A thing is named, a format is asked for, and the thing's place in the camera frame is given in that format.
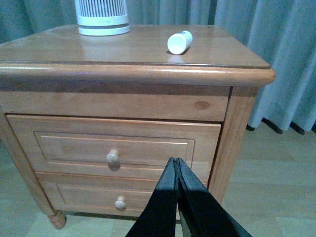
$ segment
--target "white pill bottle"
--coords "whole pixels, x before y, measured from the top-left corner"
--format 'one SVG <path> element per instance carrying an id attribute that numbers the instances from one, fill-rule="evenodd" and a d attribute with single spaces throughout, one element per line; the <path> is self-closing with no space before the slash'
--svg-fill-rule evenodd
<path id="1" fill-rule="evenodd" d="M 181 31 L 168 39 L 168 49 L 172 54 L 181 54 L 187 50 L 193 40 L 193 36 L 189 31 Z"/>

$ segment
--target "wooden floor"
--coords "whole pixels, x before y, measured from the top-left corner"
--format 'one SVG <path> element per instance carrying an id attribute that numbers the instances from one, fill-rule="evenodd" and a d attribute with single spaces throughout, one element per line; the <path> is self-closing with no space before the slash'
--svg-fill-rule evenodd
<path id="1" fill-rule="evenodd" d="M 247 131 L 223 206 L 254 237 L 315 237 L 316 134 L 278 135 L 265 124 Z M 4 237 L 123 237 L 134 223 L 72 214 L 62 230 L 53 229 L 3 145 L 0 209 Z"/>

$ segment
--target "nightstand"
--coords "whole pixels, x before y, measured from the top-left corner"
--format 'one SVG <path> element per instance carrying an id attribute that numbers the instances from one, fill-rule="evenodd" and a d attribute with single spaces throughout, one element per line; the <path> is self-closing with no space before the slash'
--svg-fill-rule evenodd
<path id="1" fill-rule="evenodd" d="M 182 30 L 192 45 L 172 55 Z M 169 157 L 221 202 L 257 88 L 274 77 L 214 26 L 62 26 L 0 45 L 1 140 L 56 228 L 66 210 L 139 216 Z"/>

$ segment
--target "turned wooden leg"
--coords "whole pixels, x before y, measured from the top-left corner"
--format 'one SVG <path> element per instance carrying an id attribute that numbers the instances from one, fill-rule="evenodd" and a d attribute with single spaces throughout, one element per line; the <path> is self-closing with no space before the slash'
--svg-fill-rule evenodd
<path id="1" fill-rule="evenodd" d="M 60 230 L 66 224 L 66 216 L 61 211 L 58 211 L 55 215 L 48 215 L 48 218 L 56 229 Z"/>

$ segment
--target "wood knot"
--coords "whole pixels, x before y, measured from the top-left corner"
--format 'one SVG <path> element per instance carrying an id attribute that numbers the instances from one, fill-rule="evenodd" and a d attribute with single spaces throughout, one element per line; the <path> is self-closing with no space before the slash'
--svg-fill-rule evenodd
<path id="1" fill-rule="evenodd" d="M 205 110 L 209 107 L 209 103 L 206 101 L 198 101 L 194 104 L 195 107 L 197 107 L 199 110 Z"/>

